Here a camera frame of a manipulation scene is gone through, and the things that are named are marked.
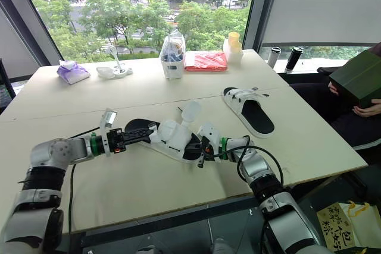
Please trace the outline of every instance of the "green box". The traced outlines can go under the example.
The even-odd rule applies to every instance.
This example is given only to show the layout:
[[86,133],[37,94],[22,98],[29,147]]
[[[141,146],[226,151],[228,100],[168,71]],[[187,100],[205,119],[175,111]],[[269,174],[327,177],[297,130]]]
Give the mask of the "green box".
[[381,99],[381,57],[368,50],[350,59],[330,76],[332,84],[348,102],[361,108]]

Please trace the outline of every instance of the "red package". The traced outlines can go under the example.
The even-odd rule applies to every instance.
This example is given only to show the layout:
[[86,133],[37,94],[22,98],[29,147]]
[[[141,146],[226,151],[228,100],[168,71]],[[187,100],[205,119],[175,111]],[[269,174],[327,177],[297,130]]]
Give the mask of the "red package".
[[194,62],[186,62],[186,71],[226,71],[227,61],[224,52],[197,52]]

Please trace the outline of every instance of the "white sandal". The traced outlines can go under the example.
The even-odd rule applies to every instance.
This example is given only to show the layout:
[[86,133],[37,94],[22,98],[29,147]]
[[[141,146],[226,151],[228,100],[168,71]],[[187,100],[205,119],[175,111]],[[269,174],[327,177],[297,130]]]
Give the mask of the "white sandal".
[[252,89],[228,87],[223,91],[223,99],[254,136],[267,138],[274,132],[274,124],[262,110],[258,99],[264,97]]

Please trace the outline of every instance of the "glass window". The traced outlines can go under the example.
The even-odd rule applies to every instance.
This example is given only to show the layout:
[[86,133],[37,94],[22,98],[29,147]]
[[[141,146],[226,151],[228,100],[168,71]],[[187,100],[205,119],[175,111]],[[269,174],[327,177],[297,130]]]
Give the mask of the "glass window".
[[246,29],[251,0],[32,0],[65,59],[111,61],[157,57],[176,27],[189,51],[221,49]]
[[[272,47],[261,47],[259,55],[265,61],[268,60]],[[281,46],[281,53],[274,66],[275,71],[285,71],[287,60],[293,46]],[[300,56],[295,72],[316,72],[319,67],[341,67],[347,60],[369,49],[369,46],[302,46],[303,54]]]

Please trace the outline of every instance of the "black pants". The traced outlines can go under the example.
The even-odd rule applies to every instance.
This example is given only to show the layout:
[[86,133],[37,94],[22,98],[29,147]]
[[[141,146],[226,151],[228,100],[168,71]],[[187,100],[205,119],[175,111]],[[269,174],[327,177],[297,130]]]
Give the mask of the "black pants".
[[316,110],[352,147],[381,139],[381,115],[361,117],[353,106],[329,91],[326,84],[292,84],[291,87]]

